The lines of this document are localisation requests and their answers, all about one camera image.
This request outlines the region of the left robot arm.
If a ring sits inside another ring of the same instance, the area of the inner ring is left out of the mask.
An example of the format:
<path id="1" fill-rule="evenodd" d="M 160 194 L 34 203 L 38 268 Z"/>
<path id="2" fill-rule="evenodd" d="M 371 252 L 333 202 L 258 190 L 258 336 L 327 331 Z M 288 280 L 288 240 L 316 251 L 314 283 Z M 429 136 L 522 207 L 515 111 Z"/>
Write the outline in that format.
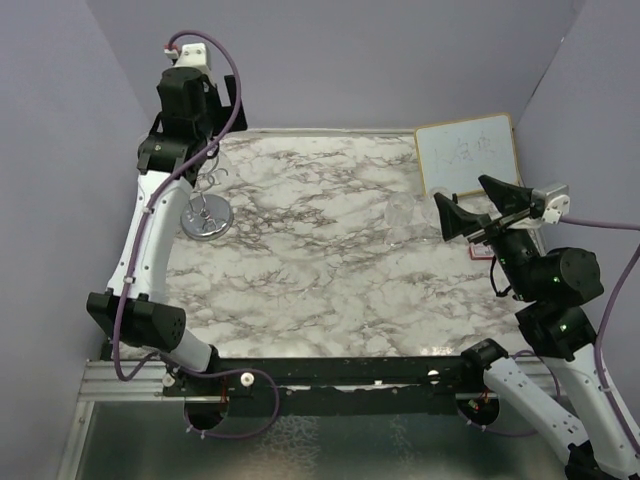
<path id="1" fill-rule="evenodd" d="M 174 235 L 199 170 L 219 151 L 229 132 L 244 131 L 239 75 L 224 78 L 231 100 L 195 67 L 165 70 L 157 86 L 161 110 L 139 145 L 134 213 L 121 257 L 102 292 L 89 294 L 86 309 L 112 345 L 119 379 L 120 347 L 143 348 L 186 372 L 186 382 L 206 395 L 220 385 L 219 354 L 186 326 L 186 313 L 167 304 L 165 284 Z"/>

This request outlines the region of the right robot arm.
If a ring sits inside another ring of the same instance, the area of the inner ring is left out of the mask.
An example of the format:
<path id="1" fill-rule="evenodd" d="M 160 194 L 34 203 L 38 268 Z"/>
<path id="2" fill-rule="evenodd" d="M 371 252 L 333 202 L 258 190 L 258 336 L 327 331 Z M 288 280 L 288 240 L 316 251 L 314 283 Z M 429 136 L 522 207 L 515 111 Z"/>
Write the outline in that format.
<path id="1" fill-rule="evenodd" d="M 461 383 L 472 391 L 487 387 L 507 401 L 546 440 L 567 478 L 638 478 L 639 426 L 604 365 L 603 331 L 593 327 L 582 308 L 604 292 L 597 258 L 575 247 L 542 254 L 530 235 L 569 212 L 568 186 L 526 188 L 488 175 L 479 183 L 497 215 L 469 212 L 436 193 L 442 237 L 462 236 L 492 249 L 512 294 L 526 304 L 516 314 L 522 336 L 573 409 L 546 394 L 491 339 L 464 351 Z"/>

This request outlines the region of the clear wine glass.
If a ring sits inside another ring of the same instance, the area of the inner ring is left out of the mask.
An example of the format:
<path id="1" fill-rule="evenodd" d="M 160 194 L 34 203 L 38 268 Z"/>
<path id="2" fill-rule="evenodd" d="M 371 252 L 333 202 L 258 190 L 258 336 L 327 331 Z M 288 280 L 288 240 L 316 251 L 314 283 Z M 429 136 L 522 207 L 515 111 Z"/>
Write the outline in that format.
<path id="1" fill-rule="evenodd" d="M 408 193 L 394 193 L 389 198 L 384 212 L 384 220 L 389 228 L 385 236 L 387 245 L 396 246 L 410 238 L 414 207 L 415 199 Z"/>
<path id="2" fill-rule="evenodd" d="M 449 195 L 449 191 L 444 187 L 435 187 L 429 190 L 420 201 L 420 211 L 429 226 L 439 229 L 439 212 L 434 198 L 436 193 L 441 193 L 445 196 Z"/>

